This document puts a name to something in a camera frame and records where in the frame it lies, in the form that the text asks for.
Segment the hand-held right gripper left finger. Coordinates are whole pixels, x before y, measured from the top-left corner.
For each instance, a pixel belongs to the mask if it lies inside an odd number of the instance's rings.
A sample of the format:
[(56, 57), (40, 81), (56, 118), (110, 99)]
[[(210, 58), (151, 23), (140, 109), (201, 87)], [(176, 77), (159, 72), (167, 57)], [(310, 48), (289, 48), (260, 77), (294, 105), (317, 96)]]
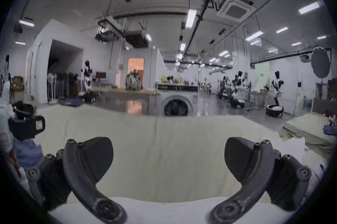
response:
[(95, 137), (84, 142), (69, 139), (56, 156), (45, 155), (27, 171), (32, 196), (41, 208), (51, 211), (66, 204), (72, 192), (100, 221), (124, 224), (127, 220), (124, 208), (96, 188), (113, 158), (113, 145), (107, 137)]

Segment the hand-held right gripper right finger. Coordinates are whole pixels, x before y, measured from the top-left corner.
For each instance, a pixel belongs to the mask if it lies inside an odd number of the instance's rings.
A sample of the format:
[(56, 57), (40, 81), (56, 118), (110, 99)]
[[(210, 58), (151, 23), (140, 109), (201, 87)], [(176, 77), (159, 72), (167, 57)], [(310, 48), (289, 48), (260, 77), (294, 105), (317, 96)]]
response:
[(271, 203), (286, 212), (301, 205), (312, 176), (311, 169), (290, 154), (281, 155), (271, 140), (253, 142), (241, 137), (226, 141), (224, 159), (241, 189), (208, 214), (211, 224), (231, 224), (253, 208), (267, 192)]

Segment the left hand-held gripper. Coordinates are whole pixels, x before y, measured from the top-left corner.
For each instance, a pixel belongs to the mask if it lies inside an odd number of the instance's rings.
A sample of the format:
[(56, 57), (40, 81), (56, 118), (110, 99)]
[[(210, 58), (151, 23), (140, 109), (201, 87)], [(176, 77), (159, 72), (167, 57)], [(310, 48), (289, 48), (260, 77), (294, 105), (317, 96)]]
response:
[(12, 150), (13, 137), (19, 141), (33, 139), (45, 130), (45, 118), (43, 116), (32, 116), (19, 120), (11, 117), (13, 112), (20, 115), (33, 115), (34, 107), (23, 101), (12, 103), (11, 106), (10, 82), (6, 81), (0, 98), (0, 146), (3, 152)]

